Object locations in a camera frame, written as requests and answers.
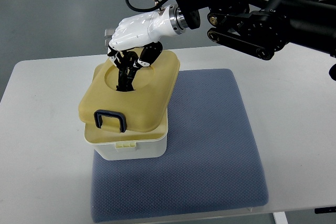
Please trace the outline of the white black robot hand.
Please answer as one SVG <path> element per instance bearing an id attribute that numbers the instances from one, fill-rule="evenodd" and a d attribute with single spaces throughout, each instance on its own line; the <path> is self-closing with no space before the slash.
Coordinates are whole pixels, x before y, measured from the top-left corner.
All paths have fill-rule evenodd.
<path id="1" fill-rule="evenodd" d="M 107 56 L 119 69 L 117 90 L 133 91 L 138 70 L 154 63 L 163 50 L 160 38 L 183 32 L 177 5 L 123 19 L 108 43 Z"/>

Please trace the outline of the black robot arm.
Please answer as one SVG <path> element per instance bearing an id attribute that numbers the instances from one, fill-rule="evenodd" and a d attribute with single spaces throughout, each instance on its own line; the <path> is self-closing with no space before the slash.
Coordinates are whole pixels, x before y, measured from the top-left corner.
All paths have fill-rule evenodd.
<path id="1" fill-rule="evenodd" d="M 262 60 L 294 43 L 335 56 L 335 0 L 175 0 L 182 24 L 200 26 L 208 8 L 207 35 L 220 45 Z"/>

